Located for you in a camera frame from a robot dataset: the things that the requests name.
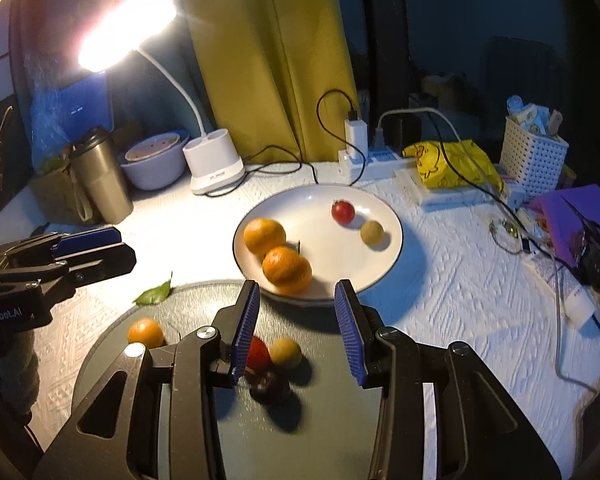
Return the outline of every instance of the desk lamp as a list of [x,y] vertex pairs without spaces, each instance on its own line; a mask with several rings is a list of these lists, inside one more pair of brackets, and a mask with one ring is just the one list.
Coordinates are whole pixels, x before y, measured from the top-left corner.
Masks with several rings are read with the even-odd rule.
[[200,128],[200,137],[182,149],[191,170],[190,188],[205,194],[227,186],[244,175],[242,159],[226,128],[207,133],[191,97],[169,72],[142,49],[140,44],[161,32],[176,17],[171,0],[126,0],[110,10],[82,43],[78,62],[92,72],[101,72],[135,50],[154,65],[186,99]]

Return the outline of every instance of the snack package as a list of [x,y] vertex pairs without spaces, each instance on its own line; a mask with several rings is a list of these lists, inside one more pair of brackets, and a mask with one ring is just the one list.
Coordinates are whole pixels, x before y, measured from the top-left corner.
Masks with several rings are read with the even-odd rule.
[[[472,140],[463,140],[462,143],[477,164],[480,165],[489,181],[502,191],[502,180],[493,167],[489,157]],[[482,175],[466,156],[459,142],[445,142],[445,153],[454,168],[467,180],[474,184],[482,182]],[[402,150],[402,156],[414,156],[417,160],[418,173],[422,183],[429,188],[467,186],[446,163],[440,150],[440,143],[433,140],[416,142]]]

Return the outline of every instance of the white plate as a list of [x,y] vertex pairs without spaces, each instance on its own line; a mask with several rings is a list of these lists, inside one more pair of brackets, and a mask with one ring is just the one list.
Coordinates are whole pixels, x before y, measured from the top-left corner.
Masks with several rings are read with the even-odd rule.
[[[331,217],[336,200],[356,208],[356,218],[346,227]],[[300,296],[282,296],[264,277],[262,264],[244,245],[244,228],[254,218],[271,218],[282,224],[291,244],[300,242],[300,253],[309,260],[314,280]],[[370,248],[360,239],[360,226],[376,220],[384,228],[384,241]],[[361,189],[338,185],[301,186],[277,193],[254,207],[234,235],[234,258],[247,279],[260,284],[264,293],[297,304],[333,301],[335,284],[351,281],[356,292],[379,281],[394,266],[402,250],[402,225],[383,200]]]

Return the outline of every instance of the table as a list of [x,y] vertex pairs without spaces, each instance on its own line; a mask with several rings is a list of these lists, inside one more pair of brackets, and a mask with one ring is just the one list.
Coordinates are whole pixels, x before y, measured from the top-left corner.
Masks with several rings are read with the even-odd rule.
[[[343,182],[336,164],[316,164],[321,182]],[[36,331],[40,396],[31,427],[47,447],[70,414],[77,373],[93,342],[145,289],[218,279],[239,279],[232,254],[234,231],[259,201],[312,183],[309,168],[287,176],[257,176],[234,193],[193,196],[189,177],[167,190],[138,192],[134,212],[118,228],[136,250],[126,276],[81,288],[53,310],[54,322]],[[418,342],[446,347],[464,340],[494,372],[536,428],[563,477],[573,469],[575,413],[592,395],[554,373],[555,303],[528,276],[522,260],[496,247],[488,232],[490,204],[423,213],[395,180],[362,183],[397,212],[404,249],[390,273],[362,294]],[[562,324],[562,370],[600,389],[600,336]],[[425,390],[425,478],[435,475],[432,388]]]

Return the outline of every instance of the purple bowl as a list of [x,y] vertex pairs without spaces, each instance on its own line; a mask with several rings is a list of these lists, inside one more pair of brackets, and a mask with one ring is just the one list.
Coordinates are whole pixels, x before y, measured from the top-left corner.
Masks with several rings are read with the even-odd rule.
[[[127,162],[125,153],[120,154],[118,157],[120,168],[138,189],[145,191],[162,189],[173,184],[182,175],[187,167],[182,148],[189,140],[189,133],[184,130],[176,133],[180,136],[179,143],[145,160]],[[148,142],[150,139],[151,137],[140,142]]]

